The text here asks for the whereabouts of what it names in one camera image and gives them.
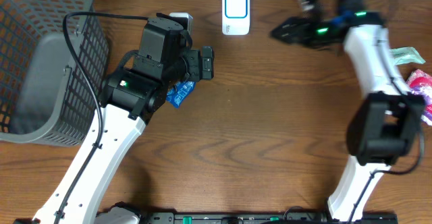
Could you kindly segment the blue snack packet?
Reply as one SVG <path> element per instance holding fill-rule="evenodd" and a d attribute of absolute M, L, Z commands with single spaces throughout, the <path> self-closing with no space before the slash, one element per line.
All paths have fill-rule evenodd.
<path fill-rule="evenodd" d="M 166 101 L 179 108 L 188 95 L 194 90 L 196 82 L 177 82 L 167 93 Z"/>

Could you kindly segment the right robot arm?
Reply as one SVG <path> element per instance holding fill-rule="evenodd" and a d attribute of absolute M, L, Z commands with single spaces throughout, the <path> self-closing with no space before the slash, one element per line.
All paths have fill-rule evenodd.
<path fill-rule="evenodd" d="M 394 65 L 387 21 L 369 11 L 364 0 L 337 0 L 336 16 L 323 17 L 319 0 L 300 0 L 302 16 L 293 16 L 271 31 L 283 43 L 308 49 L 340 44 L 349 56 L 363 101 L 346 132 L 348 161 L 323 213 L 313 223 L 374 223 L 363 210 L 384 175 L 418 141 L 425 149 L 421 117 L 426 103 L 413 94 Z"/>

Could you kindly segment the mint green wipes packet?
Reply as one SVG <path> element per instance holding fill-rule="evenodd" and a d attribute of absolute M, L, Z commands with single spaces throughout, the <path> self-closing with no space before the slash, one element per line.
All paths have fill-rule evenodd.
<path fill-rule="evenodd" d="M 394 58 L 394 65 L 404 65 L 408 63 L 424 64 L 425 60 L 420 56 L 414 47 L 401 47 L 391 49 L 390 54 Z"/>

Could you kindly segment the purple pink liners pack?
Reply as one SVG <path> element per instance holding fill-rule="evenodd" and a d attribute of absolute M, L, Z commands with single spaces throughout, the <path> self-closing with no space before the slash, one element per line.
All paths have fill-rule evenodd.
<path fill-rule="evenodd" d="M 421 95 L 424 98 L 426 107 L 421 118 L 431 126 L 431 76 L 417 69 L 411 73 L 406 83 L 413 94 Z"/>

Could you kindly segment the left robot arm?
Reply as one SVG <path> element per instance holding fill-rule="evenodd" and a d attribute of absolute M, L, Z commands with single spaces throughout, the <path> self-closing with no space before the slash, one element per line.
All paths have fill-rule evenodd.
<path fill-rule="evenodd" d="M 164 104 L 179 106 L 197 82 L 214 76 L 214 51 L 192 46 L 192 16 L 157 14 L 146 21 L 140 47 L 107 76 L 92 124 L 62 181 L 33 223 L 139 223 L 120 204 L 99 206 L 122 159 Z"/>

